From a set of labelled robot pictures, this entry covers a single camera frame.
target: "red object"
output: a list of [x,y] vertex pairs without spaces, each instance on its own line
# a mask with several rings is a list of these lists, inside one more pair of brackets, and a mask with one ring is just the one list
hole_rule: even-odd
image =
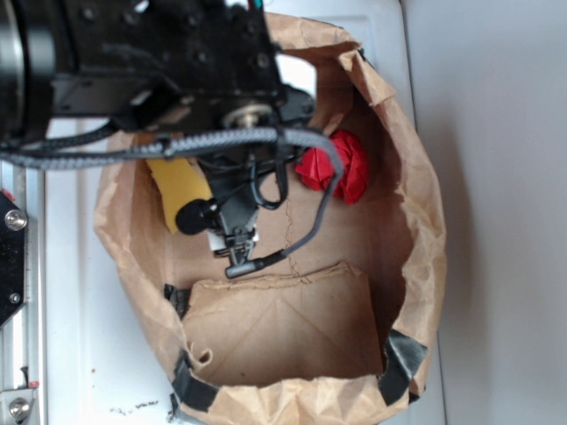
[[[346,130],[338,130],[330,136],[337,149],[345,173],[340,180],[335,197],[341,197],[347,204],[357,203],[369,186],[369,156],[362,148],[358,136]],[[333,165],[327,154],[318,148],[309,149],[295,167],[301,181],[313,190],[327,189],[333,176]]]

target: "mounting plate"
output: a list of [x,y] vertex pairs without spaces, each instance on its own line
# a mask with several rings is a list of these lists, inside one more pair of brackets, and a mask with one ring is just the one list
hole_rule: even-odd
[[26,214],[0,192],[0,328],[25,301],[26,223]]

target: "paper bag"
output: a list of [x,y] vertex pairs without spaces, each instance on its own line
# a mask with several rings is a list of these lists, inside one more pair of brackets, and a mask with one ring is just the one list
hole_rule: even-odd
[[[268,25],[317,68],[312,125],[361,138],[370,158],[361,201],[333,199],[310,244],[240,282],[226,282],[206,235],[168,232],[144,162],[105,169],[96,230],[186,414],[211,424],[379,423],[424,391],[446,275],[439,184],[360,44],[312,20],[268,15]],[[111,149],[151,139],[119,135]],[[260,214],[254,255],[303,236],[320,198],[291,174],[285,204]]]

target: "wire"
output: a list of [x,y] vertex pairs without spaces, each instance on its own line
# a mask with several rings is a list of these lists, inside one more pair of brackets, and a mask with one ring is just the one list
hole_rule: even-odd
[[45,151],[0,151],[0,159],[10,161],[17,166],[43,170],[76,169],[89,166],[107,166],[134,159],[196,157],[250,143],[280,143],[282,137],[291,145],[302,148],[315,147],[323,149],[329,155],[335,173],[319,204],[311,230],[286,249],[274,252],[267,257],[246,261],[242,265],[228,267],[226,275],[228,278],[234,278],[261,270],[285,259],[316,235],[322,225],[323,215],[330,198],[343,175],[342,161],[335,151],[332,142],[324,135],[296,128],[241,128],[191,135],[169,143],[163,141],[150,143],[123,151],[98,153],[54,152],[51,154],[46,154]]
[[82,135],[70,135],[66,137],[56,137],[52,139],[46,139],[42,143],[43,151],[58,151],[60,149],[74,148],[77,146],[83,146],[85,144],[97,142],[99,140],[110,137],[118,131],[118,128],[112,124],[112,122],[107,122],[102,127],[96,130],[89,131]]

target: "yellow sponge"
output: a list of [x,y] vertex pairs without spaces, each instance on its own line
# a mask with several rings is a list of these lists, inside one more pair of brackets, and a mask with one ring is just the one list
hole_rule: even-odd
[[179,230],[175,224],[177,212],[195,199],[210,199],[213,193],[206,179],[193,169],[186,158],[148,159],[146,163],[161,193],[167,228],[174,235]]

